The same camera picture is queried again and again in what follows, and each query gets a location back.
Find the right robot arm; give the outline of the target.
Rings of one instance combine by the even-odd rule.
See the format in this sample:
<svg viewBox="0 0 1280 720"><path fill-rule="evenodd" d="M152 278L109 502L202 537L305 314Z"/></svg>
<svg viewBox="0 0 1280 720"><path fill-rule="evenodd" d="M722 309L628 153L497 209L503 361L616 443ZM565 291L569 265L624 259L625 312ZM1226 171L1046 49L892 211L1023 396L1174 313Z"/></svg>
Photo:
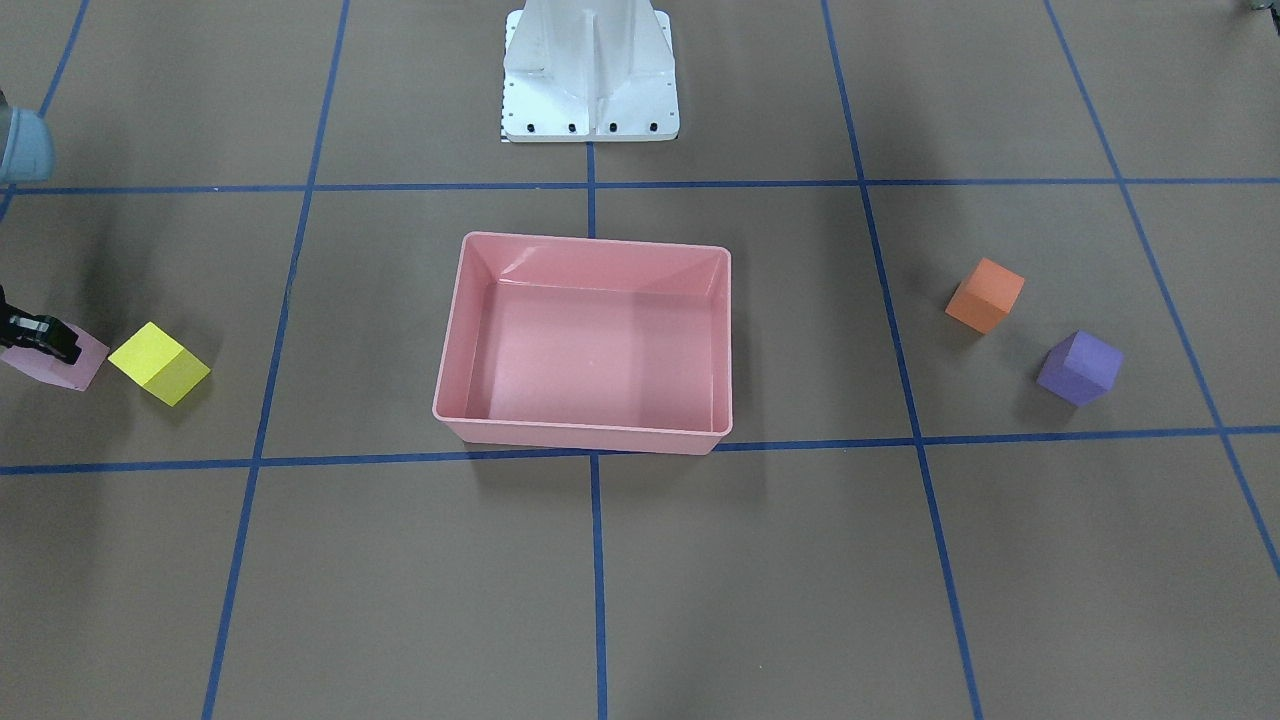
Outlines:
<svg viewBox="0 0 1280 720"><path fill-rule="evenodd" d="M13 106L6 96L1 96L1 141L4 186L51 177L55 147L47 124L37 111ZM3 347L31 348L73 365L81 359L78 340L78 333L60 319L22 310L1 295Z"/></svg>

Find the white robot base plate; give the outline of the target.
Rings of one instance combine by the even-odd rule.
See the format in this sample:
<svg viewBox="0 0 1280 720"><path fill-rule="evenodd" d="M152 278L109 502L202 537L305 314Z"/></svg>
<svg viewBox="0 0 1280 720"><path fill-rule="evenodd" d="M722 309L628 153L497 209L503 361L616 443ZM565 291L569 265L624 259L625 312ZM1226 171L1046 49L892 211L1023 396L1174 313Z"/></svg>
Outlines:
<svg viewBox="0 0 1280 720"><path fill-rule="evenodd" d="M671 18L649 1L526 1L506 17L500 137L512 143L678 137Z"/></svg>

